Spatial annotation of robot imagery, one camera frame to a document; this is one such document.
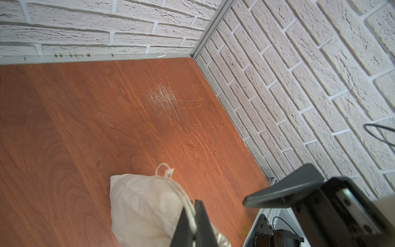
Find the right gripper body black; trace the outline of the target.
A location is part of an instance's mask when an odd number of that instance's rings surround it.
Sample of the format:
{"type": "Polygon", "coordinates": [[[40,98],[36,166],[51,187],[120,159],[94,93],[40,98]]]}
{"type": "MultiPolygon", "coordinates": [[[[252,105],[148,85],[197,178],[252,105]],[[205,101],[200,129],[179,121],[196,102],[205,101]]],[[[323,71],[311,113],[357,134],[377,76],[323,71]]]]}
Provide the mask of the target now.
{"type": "Polygon", "coordinates": [[[293,206],[312,247],[393,247],[395,226],[350,179],[333,178],[293,206]]]}

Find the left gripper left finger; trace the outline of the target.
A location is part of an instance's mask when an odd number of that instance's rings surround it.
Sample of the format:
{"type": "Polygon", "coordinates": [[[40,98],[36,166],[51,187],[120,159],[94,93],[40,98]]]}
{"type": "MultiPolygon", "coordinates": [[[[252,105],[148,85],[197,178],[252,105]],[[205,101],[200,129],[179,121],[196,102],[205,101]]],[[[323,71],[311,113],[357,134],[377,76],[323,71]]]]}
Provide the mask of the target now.
{"type": "Polygon", "coordinates": [[[193,233],[185,209],[182,209],[170,247],[193,247],[193,233]]]}

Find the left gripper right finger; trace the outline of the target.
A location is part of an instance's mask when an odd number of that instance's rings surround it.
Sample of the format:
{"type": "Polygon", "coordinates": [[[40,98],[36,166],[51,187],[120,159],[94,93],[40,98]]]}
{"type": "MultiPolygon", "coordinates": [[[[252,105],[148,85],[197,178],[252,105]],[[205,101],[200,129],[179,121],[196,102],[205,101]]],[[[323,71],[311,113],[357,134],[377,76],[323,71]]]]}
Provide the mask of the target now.
{"type": "Polygon", "coordinates": [[[203,201],[195,201],[195,211],[195,221],[197,225],[195,234],[196,247],[218,247],[213,227],[209,221],[203,201]]]}

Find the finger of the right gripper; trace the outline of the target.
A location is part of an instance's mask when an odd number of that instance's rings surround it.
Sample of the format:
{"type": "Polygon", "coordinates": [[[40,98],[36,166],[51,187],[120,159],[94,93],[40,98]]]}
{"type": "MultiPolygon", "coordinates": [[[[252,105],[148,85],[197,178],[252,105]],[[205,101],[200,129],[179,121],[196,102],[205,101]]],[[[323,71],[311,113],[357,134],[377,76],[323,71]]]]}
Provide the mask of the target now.
{"type": "Polygon", "coordinates": [[[288,208],[324,183],[313,164],[304,164],[276,184],[252,193],[242,204],[247,208],[288,208]]]}

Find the beige cloth soil bag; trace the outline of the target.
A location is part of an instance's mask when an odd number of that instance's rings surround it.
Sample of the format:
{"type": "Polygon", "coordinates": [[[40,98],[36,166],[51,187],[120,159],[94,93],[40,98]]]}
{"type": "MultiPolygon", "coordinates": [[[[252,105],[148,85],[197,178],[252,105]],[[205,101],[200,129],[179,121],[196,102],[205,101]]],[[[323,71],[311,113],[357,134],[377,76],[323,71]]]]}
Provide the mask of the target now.
{"type": "MultiPolygon", "coordinates": [[[[184,208],[196,247],[195,201],[172,178],[174,169],[166,163],[164,175],[124,174],[111,176],[110,201],[112,232],[122,247],[169,247],[184,208]]],[[[213,227],[219,247],[229,247],[228,239],[213,227]]]]}

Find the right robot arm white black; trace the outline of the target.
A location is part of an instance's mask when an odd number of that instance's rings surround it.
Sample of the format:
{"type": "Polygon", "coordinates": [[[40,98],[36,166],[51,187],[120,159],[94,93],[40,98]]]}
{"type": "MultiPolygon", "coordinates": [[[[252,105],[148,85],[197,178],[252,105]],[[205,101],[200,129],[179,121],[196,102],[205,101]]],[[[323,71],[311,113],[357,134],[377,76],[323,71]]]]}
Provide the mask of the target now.
{"type": "Polygon", "coordinates": [[[304,164],[271,187],[243,200],[257,209],[291,208],[304,236],[273,229],[258,234],[259,247],[393,247],[395,227],[379,208],[346,177],[326,181],[313,164],[304,164]]]}

